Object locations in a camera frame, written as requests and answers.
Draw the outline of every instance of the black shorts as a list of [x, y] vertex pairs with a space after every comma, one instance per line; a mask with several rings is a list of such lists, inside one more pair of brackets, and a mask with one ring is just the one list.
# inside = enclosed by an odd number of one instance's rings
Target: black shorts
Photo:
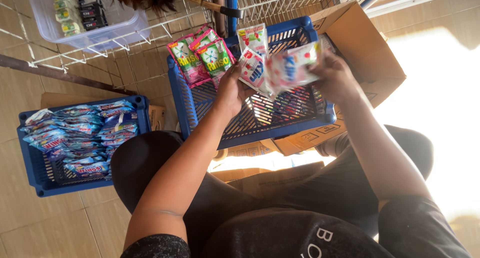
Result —
[[[433, 165], [432, 143], [424, 135], [386, 126], [424, 178]], [[180, 133], [153, 131], [122, 144], [111, 161], [113, 185], [132, 213], [150, 179], [182, 145]], [[339, 156], [315, 175], [272, 197], [257, 199], [206, 173], [184, 215], [193, 257], [220, 224], [238, 214], [269, 208], [293, 208], [318, 212], [356, 225], [374, 237], [378, 233], [378, 199], [370, 188], [348, 137], [336, 141]]]

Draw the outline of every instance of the forearm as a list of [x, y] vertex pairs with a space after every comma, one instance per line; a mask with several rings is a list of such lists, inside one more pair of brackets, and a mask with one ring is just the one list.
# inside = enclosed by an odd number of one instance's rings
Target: forearm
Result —
[[417, 167], [375, 119], [373, 108], [363, 93], [345, 101], [340, 110], [350, 143], [379, 200], [400, 195], [431, 199]]
[[214, 106], [152, 178], [137, 209], [183, 215], [200, 187], [228, 122]]

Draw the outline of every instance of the box flap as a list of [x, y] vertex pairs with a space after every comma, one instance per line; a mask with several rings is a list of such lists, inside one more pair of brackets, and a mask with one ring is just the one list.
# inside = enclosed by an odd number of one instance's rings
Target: box flap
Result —
[[402, 67], [358, 3], [352, 4], [326, 32], [360, 74], [357, 80], [405, 79]]
[[323, 9], [317, 13], [310, 15], [313, 28], [320, 35], [326, 31], [340, 16], [342, 16], [355, 2], [345, 2]]

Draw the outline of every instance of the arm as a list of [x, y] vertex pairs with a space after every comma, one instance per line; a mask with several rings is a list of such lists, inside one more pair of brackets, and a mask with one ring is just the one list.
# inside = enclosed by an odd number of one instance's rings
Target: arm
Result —
[[253, 93], [243, 90], [239, 75], [238, 65], [227, 71], [210, 111], [153, 176], [131, 216], [124, 250], [155, 234], [170, 234], [187, 242], [183, 215], [200, 187], [225, 127], [240, 111], [246, 94]]
[[402, 195], [432, 199], [422, 175], [393, 137], [374, 117], [373, 108], [345, 61], [325, 54], [325, 66], [311, 71], [327, 100], [344, 115], [348, 138], [379, 200], [379, 210], [388, 200]]

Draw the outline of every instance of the green product package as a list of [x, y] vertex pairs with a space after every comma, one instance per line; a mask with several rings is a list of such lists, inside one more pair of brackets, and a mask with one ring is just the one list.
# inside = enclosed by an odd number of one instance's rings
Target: green product package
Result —
[[199, 58], [205, 64], [207, 72], [212, 78], [223, 76], [232, 64], [235, 63], [235, 58], [223, 39], [215, 40], [202, 46], [195, 53], [199, 54]]

